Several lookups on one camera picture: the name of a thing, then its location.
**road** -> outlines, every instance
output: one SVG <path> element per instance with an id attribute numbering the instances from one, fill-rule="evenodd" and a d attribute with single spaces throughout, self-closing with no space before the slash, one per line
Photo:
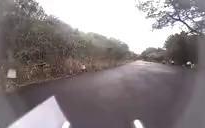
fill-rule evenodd
<path id="1" fill-rule="evenodd" d="M 142 61 L 114 69 L 32 84 L 0 95 L 0 126 L 5 127 L 54 95 L 73 128 L 172 128 L 194 87 L 194 71 Z"/>

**wet road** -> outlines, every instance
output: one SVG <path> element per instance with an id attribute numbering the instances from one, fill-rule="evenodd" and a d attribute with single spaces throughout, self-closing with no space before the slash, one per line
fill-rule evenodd
<path id="1" fill-rule="evenodd" d="M 172 128 L 190 99 L 191 69 L 137 61 L 74 78 L 33 84 L 0 96 L 0 126 L 54 95 L 73 128 Z"/>

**tree branch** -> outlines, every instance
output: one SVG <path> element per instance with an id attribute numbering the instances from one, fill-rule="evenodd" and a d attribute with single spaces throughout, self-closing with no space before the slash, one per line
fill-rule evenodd
<path id="1" fill-rule="evenodd" d="M 199 34 L 199 35 L 202 35 L 201 32 L 199 32 L 199 31 L 193 29 L 193 28 L 192 28 L 191 26 L 189 26 L 185 21 L 183 21 L 183 20 L 180 18 L 179 15 L 178 15 L 178 18 L 175 18 L 175 17 L 173 17 L 173 15 L 170 15 L 170 14 L 168 14 L 168 13 L 167 13 L 167 15 L 168 15 L 171 19 L 183 23 L 191 32 L 194 32 L 194 33 L 197 33 L 197 34 Z"/>

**foliage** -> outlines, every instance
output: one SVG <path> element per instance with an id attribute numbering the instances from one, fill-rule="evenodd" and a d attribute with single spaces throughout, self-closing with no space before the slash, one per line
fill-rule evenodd
<path id="1" fill-rule="evenodd" d="M 205 34 L 205 0 L 148 0 L 137 7 L 146 12 L 146 18 L 156 20 L 155 29 L 179 22 L 191 33 Z"/>
<path id="2" fill-rule="evenodd" d="M 164 44 L 166 56 L 178 64 L 185 64 L 187 61 L 197 63 L 197 39 L 198 36 L 187 35 L 185 32 L 170 35 Z"/>
<path id="3" fill-rule="evenodd" d="M 161 62 L 165 58 L 165 50 L 162 48 L 149 47 L 141 53 L 140 58 L 146 61 Z"/>
<path id="4" fill-rule="evenodd" d="M 46 69 L 57 77 L 81 64 L 97 67 L 98 60 L 109 65 L 134 57 L 126 43 L 73 29 L 34 0 L 0 0 L 0 66 L 17 68 L 26 79 L 38 79 Z"/>

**overcast sky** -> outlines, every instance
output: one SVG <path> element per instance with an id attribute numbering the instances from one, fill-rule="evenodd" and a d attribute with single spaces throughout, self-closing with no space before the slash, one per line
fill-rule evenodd
<path id="1" fill-rule="evenodd" d="M 151 31 L 135 7 L 135 0 L 37 0 L 47 14 L 52 14 L 73 28 L 114 37 L 141 53 L 147 47 L 162 47 L 168 35 L 179 29 Z"/>

